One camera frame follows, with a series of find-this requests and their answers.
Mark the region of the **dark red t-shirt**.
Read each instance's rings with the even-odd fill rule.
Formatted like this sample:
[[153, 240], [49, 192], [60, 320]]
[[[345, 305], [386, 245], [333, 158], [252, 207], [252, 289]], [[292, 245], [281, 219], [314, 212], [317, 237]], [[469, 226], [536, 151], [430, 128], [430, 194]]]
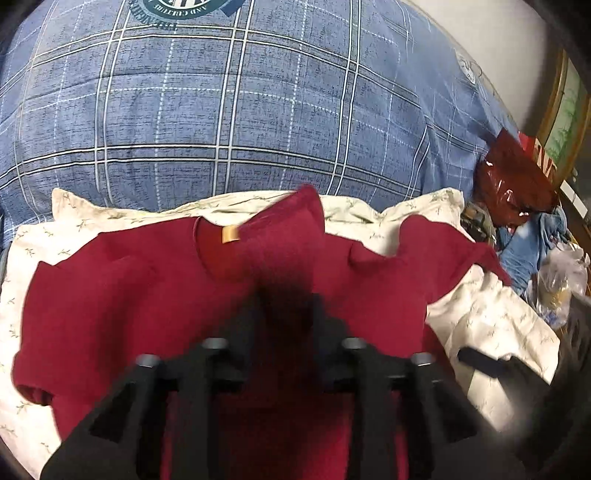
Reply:
[[380, 351], [408, 357], [435, 343], [428, 306], [476, 265], [508, 280], [489, 245], [419, 215], [401, 224], [391, 257], [328, 234], [310, 186], [243, 223], [235, 241], [194, 217], [102, 233], [37, 267], [13, 383], [51, 408], [67, 438], [138, 356], [184, 353], [263, 290], [273, 311], [257, 332], [252, 377], [221, 402], [225, 475], [341, 479], [351, 403], [308, 388], [308, 298], [320, 296], [325, 312]]

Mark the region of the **cream leaf-print pillowcase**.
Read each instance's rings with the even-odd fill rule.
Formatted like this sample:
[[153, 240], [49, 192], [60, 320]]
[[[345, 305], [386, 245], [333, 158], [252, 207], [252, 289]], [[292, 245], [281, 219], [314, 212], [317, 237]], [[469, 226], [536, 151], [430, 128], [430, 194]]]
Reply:
[[[37, 264], [68, 258], [101, 232], [182, 217], [239, 224], [280, 200], [280, 191], [238, 192], [184, 204], [161, 213], [95, 206], [71, 192], [52, 192], [51, 222], [20, 226], [1, 255], [1, 438], [26, 476], [37, 478], [60, 440], [47, 407], [26, 401], [13, 387], [11, 368], [20, 345], [21, 316]], [[400, 224], [410, 215], [460, 226], [463, 194], [453, 188], [404, 201], [378, 212], [353, 197], [321, 198], [325, 230], [360, 241], [379, 254], [398, 247]], [[503, 430], [514, 410], [500, 383], [461, 365], [458, 350], [472, 346], [494, 358], [516, 355], [544, 380], [552, 380], [560, 340], [535, 310], [492, 273], [472, 267], [458, 286], [428, 308], [427, 323], [442, 342], [463, 390], [477, 409]]]

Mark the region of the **clear plastic bag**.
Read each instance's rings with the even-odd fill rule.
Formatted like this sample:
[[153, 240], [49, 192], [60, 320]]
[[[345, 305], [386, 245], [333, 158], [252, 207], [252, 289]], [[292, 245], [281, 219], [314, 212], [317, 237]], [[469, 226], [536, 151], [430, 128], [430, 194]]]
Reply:
[[567, 323], [572, 295], [585, 294], [589, 266], [590, 257], [579, 245], [560, 242], [534, 275], [528, 299], [553, 330]]

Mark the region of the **blue cloth pile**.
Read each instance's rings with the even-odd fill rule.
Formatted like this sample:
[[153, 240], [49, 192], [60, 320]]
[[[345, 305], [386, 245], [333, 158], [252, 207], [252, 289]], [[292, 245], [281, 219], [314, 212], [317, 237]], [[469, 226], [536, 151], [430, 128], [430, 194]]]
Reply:
[[511, 288], [521, 296], [547, 256], [560, 241], [566, 241], [567, 218], [558, 205], [551, 213], [533, 215], [514, 230], [497, 228], [498, 257], [511, 278]]

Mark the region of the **dark red plastic bag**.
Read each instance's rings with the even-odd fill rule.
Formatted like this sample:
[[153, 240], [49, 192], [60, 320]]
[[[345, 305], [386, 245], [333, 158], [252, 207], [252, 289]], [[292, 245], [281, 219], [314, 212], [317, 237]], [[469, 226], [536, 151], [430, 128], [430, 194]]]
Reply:
[[506, 129], [475, 168], [473, 198], [486, 207], [495, 227], [511, 228], [534, 214], [551, 213], [559, 202], [551, 181]]

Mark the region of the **framed picture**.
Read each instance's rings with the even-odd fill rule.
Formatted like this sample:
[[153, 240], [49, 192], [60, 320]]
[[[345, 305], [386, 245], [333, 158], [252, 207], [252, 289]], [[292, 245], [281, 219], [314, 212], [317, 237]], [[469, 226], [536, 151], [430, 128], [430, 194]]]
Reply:
[[589, 125], [590, 90], [561, 48], [552, 93], [537, 133], [555, 165], [552, 183], [556, 189], [571, 175]]

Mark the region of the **blue plaid quilt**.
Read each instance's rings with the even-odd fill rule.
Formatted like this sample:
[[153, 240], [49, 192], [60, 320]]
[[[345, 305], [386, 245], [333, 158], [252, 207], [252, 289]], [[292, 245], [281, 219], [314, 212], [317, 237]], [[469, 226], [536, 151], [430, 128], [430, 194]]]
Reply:
[[509, 113], [404, 1], [5, 1], [1, 242], [51, 194], [164, 211], [293, 190], [376, 210], [473, 172]]

